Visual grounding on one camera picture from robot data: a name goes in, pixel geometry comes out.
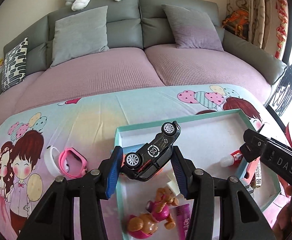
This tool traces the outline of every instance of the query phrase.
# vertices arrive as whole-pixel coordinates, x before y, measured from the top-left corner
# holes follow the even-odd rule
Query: pink sofa cover
[[[87,97],[164,86],[143,50],[117,48],[64,62],[0,95],[0,125],[22,111]]]
[[[145,53],[166,86],[238,85],[261,103],[265,103],[271,93],[271,86],[261,73],[227,52],[177,49],[175,44],[164,44],[147,48]]]

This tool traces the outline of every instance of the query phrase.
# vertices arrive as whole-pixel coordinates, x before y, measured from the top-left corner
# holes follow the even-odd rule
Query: purple and gray pillow
[[[205,12],[162,4],[178,49],[224,51],[216,29]]]

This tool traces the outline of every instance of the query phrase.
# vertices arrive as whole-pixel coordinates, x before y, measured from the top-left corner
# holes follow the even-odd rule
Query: gray leather sofa
[[[161,4],[171,4],[208,13],[216,27],[224,50],[236,56],[237,60],[239,58],[246,62],[247,68],[251,68],[254,71],[257,70],[255,72],[259,75],[259,82],[264,82],[269,86],[269,91],[266,93],[270,93],[271,88],[274,89],[276,87],[286,70],[286,64],[264,50],[221,28],[218,6],[215,3],[202,0],[122,0],[121,2],[115,2],[114,0],[91,0],[84,10],[108,5],[107,36],[110,49],[125,47],[147,49],[160,44],[174,44],[174,37]],[[28,36],[26,76],[46,71],[51,64],[55,22],[80,12],[82,11],[74,12],[70,7],[64,7],[49,13],[8,43],[3,49],[4,54]],[[236,80],[241,79],[238,77],[238,73],[231,73],[230,71],[230,77],[233,74],[237,75]],[[225,82],[222,82],[223,77],[221,77],[218,83],[227,83],[228,80],[226,79]]]

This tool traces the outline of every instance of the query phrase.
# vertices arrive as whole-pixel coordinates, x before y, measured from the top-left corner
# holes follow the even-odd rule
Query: toy car wheel
[[[170,122],[166,122],[162,126],[162,132],[166,135],[172,136],[176,133],[176,131],[176,126]]]
[[[137,153],[129,153],[125,157],[125,164],[128,168],[136,169],[140,166],[142,158]]]

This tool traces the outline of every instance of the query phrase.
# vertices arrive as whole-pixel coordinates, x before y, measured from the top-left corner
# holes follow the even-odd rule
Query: black and white patterned pillow
[[[1,80],[3,92],[25,79],[27,47],[28,37],[6,54]]]

